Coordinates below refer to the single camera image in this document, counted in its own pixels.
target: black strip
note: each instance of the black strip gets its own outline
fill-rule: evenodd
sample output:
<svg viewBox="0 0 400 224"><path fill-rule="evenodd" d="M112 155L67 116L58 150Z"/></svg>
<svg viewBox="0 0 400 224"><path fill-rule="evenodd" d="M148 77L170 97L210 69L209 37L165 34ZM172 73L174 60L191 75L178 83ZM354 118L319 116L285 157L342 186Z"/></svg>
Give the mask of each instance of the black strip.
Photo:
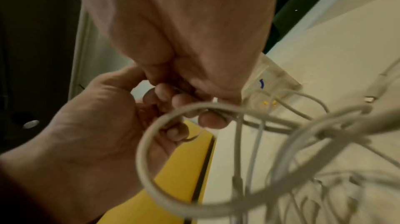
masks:
<svg viewBox="0 0 400 224"><path fill-rule="evenodd" d="M196 184L195 190L193 192L192 202L197 202L199 200L201 188L203 187L203 184L204 184L205 174L207 172L207 168L208 168L208 164L210 162L211 153L213 152L214 144L215 144L215 139L213 137L211 139L210 145L208 146L208 150L207 150L207 154L204 159L203 167L201 168L199 179L197 180L197 184ZM185 219L185 221L183 222L183 224L191 224L191 223L192 223L192 219Z"/></svg>

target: person's right hand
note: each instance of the person's right hand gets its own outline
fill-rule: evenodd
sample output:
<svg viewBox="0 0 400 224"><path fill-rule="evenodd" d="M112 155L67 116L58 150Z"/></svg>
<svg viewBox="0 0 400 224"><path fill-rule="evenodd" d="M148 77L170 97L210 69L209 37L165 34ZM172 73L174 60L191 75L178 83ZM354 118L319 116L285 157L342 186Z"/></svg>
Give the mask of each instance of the person's right hand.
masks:
<svg viewBox="0 0 400 224"><path fill-rule="evenodd" d="M275 0L82 1L100 31L144 69L150 83L235 104L275 10ZM174 108L194 101L171 86L155 90ZM222 128L227 122L205 111L199 124Z"/></svg>

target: person's left hand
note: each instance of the person's left hand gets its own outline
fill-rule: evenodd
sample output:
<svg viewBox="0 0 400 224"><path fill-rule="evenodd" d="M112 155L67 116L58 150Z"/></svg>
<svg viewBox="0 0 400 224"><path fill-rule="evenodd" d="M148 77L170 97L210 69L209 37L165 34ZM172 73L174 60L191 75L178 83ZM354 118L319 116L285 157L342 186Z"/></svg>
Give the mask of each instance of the person's left hand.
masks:
<svg viewBox="0 0 400 224"><path fill-rule="evenodd" d="M142 189L137 145L160 115L130 93L144 79L138 67L97 77L35 139L3 154L3 171L62 223L86 223L128 200ZM154 176L187 136L180 121L160 131L148 153Z"/></svg>

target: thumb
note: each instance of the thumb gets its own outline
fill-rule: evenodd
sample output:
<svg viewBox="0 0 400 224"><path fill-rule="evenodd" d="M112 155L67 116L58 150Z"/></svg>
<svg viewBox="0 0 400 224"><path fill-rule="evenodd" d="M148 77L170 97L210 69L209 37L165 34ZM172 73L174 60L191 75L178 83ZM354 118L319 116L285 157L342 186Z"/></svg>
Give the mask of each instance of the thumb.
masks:
<svg viewBox="0 0 400 224"><path fill-rule="evenodd" d="M118 71L101 74L90 84L114 86L130 92L143 80L146 80L144 71L139 66L133 64Z"/></svg>

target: hand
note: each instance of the hand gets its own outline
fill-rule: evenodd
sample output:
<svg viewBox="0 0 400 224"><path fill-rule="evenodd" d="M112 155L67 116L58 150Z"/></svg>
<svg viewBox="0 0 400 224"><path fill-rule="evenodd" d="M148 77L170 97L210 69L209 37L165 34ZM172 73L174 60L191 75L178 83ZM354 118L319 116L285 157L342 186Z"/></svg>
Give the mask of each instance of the hand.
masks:
<svg viewBox="0 0 400 224"><path fill-rule="evenodd" d="M275 0L82 0L92 19L123 55L140 64L153 85L170 83L238 104L262 51ZM181 95L173 104L193 102ZM202 112L199 124L227 122Z"/></svg>
<svg viewBox="0 0 400 224"><path fill-rule="evenodd" d="M87 223L128 200L142 189L137 145L160 114L130 93L144 79L138 67L97 77L35 139L2 155L2 169L60 222ZM153 175L187 136L179 120L160 131Z"/></svg>

